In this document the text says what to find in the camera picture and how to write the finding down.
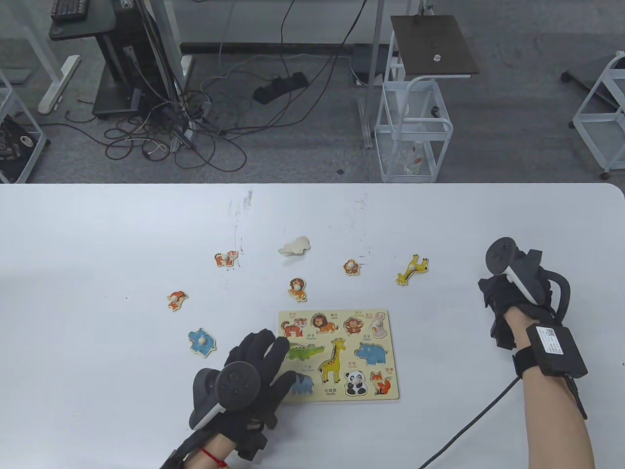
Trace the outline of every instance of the small white object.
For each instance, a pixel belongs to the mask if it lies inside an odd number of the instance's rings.
[[[536,332],[538,332],[538,337],[541,338],[542,348],[544,348],[545,352],[554,355],[564,355],[560,341],[557,338],[558,336],[556,336],[556,332],[552,328],[536,327]]]
[[[311,248],[311,242],[305,236],[300,236],[292,243],[287,243],[282,249],[278,249],[280,254],[304,254],[304,251]]]

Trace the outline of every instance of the keyboard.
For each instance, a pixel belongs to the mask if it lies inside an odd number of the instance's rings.
[[[52,21],[78,21],[87,16],[89,0],[54,0],[52,3]]]

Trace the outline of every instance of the tiger puzzle piece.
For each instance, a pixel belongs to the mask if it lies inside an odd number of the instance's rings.
[[[345,394],[348,396],[364,396],[367,393],[367,382],[361,371],[348,371],[345,373]]]
[[[191,350],[203,357],[207,357],[210,352],[217,350],[215,339],[202,328],[195,332],[189,332],[189,342],[191,342]]]
[[[363,330],[363,326],[364,323],[360,319],[357,319],[353,316],[347,318],[347,320],[343,323],[343,327],[349,335],[360,334],[360,332]]]
[[[311,324],[318,329],[317,334],[326,334],[328,332],[334,334],[337,330],[339,330],[339,328],[336,327],[336,324],[328,322],[326,315],[321,313],[312,317]]]
[[[319,347],[314,346],[314,344],[308,344],[306,346],[300,345],[297,343],[290,342],[289,343],[289,360],[299,359],[300,361],[308,360],[313,355],[317,355],[325,350],[323,345]]]
[[[294,335],[295,337],[303,337],[304,336],[304,328],[306,327],[306,323],[308,319],[306,318],[296,318],[293,319],[295,324],[291,324],[290,321],[283,321],[280,324],[280,329],[284,332],[285,337],[291,337]]]
[[[291,289],[287,290],[289,295],[291,295],[295,301],[301,303],[306,301],[308,298],[306,297],[306,292],[304,289],[306,288],[306,282],[302,278],[294,278],[291,280]]]
[[[234,261],[239,257],[239,251],[228,251],[226,254],[215,254],[217,267],[233,267]]]
[[[341,362],[339,361],[341,350],[347,350],[345,339],[339,337],[332,340],[332,354],[330,358],[319,365],[322,383],[326,384],[330,380],[328,377],[329,373],[333,373],[335,383],[341,381]]]
[[[388,352],[381,345],[360,342],[360,348],[354,350],[354,355],[362,358],[367,365],[386,364],[386,354]]]
[[[410,263],[408,264],[408,268],[406,269],[406,273],[405,274],[397,274],[397,279],[395,280],[395,282],[397,282],[398,285],[408,285],[408,279],[414,274],[414,273],[425,273],[428,271],[428,260],[426,258],[423,258],[421,260],[421,264],[418,263],[419,262],[419,256],[417,254],[415,254],[414,256],[412,256],[412,260],[410,261]]]
[[[278,249],[280,254],[301,256],[304,251],[311,248],[310,240],[305,236],[300,236],[292,243],[287,243],[283,248]]]
[[[391,390],[391,378],[382,378],[382,372],[371,372],[371,383],[373,383],[376,389],[376,396],[387,395]]]
[[[347,275],[360,275],[360,264],[350,259],[343,264],[343,270]]]
[[[373,337],[376,339],[383,339],[386,337],[386,330],[384,329],[384,319],[386,314],[382,311],[376,313],[376,317],[373,318],[373,322],[369,326],[369,329],[373,331]]]
[[[184,300],[188,298],[187,294],[183,291],[175,291],[171,295],[167,297],[167,300],[170,302],[168,306],[172,311],[177,311],[182,307],[182,303]]]
[[[298,373],[295,379],[295,383],[291,386],[291,393],[293,394],[312,394],[314,383],[313,379],[308,375]]]

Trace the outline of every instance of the blue hippo piece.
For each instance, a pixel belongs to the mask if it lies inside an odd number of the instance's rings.
[[[354,355],[367,361],[367,365],[377,365],[378,363],[386,363],[386,354],[388,352],[381,346],[372,343],[360,342],[360,348],[354,350]]]
[[[291,392],[293,394],[312,394],[314,386],[312,380],[310,376],[298,373],[295,383],[291,386]]]

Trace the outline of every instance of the wooden animal puzzle board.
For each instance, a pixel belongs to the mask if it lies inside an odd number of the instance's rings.
[[[298,373],[286,401],[399,398],[387,311],[281,311],[278,319],[291,344],[281,373]]]

